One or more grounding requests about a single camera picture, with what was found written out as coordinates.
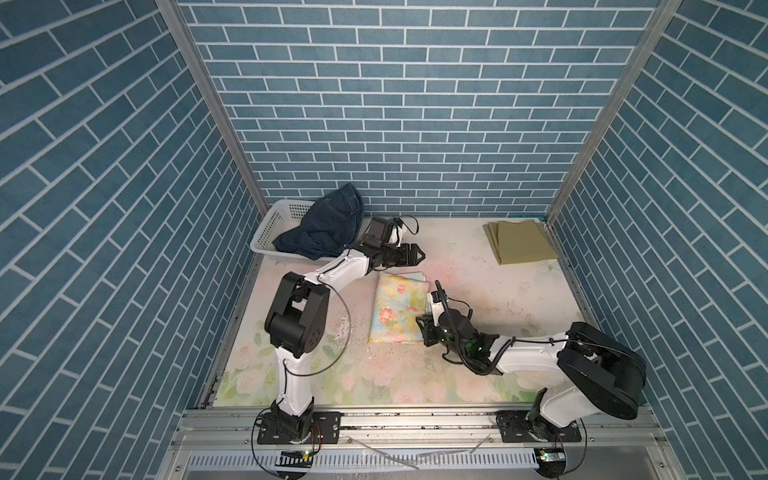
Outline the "floral pastel skirt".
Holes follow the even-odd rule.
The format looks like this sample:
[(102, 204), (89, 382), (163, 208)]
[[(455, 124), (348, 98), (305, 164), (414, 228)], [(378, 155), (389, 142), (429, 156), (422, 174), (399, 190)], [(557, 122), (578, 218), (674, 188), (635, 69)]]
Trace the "floral pastel skirt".
[(426, 312), (429, 282), (422, 272), (381, 272), (374, 295), (370, 343), (418, 343), (416, 318)]

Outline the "blue denim skirt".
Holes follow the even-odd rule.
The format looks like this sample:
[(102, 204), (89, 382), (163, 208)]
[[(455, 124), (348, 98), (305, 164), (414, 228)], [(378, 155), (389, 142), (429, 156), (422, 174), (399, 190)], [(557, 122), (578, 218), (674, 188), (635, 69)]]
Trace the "blue denim skirt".
[(273, 245), (278, 252), (311, 260), (335, 258), (357, 239), (363, 217), (362, 197), (347, 183), (315, 201), (299, 225), (278, 235)]

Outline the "olive green skirt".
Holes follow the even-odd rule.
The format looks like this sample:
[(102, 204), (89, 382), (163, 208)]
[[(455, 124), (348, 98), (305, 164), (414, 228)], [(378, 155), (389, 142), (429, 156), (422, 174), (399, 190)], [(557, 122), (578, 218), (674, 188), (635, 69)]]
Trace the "olive green skirt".
[(489, 222), (483, 231), (500, 265), (557, 259), (543, 226), (535, 220)]

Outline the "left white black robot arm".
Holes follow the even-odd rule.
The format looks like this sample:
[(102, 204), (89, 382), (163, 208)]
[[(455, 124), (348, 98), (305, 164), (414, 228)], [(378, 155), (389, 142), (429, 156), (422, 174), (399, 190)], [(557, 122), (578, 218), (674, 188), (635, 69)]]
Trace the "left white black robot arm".
[(288, 272), (281, 278), (265, 321), (278, 361), (275, 405), (280, 413), (291, 418), (312, 413), (310, 356), (323, 338), (331, 296), (372, 272), (419, 265), (424, 252), (405, 241), (418, 231), (398, 217), (375, 217), (361, 239), (337, 258), (309, 273)]

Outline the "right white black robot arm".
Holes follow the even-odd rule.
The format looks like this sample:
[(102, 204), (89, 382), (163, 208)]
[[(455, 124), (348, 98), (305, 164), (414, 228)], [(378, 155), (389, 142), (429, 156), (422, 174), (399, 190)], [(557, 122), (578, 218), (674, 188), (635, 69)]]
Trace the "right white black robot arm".
[(550, 337), (520, 338), (482, 333), (470, 317), (435, 307), (416, 318), (427, 347), (441, 345), (477, 376), (530, 372), (552, 375), (524, 417), (529, 434), (553, 441), (578, 420), (604, 413), (637, 418), (646, 385), (642, 357), (584, 322)]

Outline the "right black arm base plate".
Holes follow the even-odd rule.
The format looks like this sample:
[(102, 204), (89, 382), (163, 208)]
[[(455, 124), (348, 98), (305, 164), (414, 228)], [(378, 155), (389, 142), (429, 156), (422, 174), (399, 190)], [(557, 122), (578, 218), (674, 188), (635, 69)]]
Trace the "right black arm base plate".
[(575, 422), (557, 427), (541, 416), (533, 417), (522, 410), (502, 410), (496, 414), (496, 425), (503, 443), (572, 443), (582, 441)]

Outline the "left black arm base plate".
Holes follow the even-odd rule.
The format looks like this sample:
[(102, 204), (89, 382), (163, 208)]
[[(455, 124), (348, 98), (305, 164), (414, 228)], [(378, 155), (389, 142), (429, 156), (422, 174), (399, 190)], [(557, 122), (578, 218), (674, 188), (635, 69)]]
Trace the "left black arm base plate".
[(337, 411), (313, 412), (300, 417), (281, 410), (268, 411), (256, 426), (255, 438), (259, 445), (337, 444), (341, 419), (342, 414)]

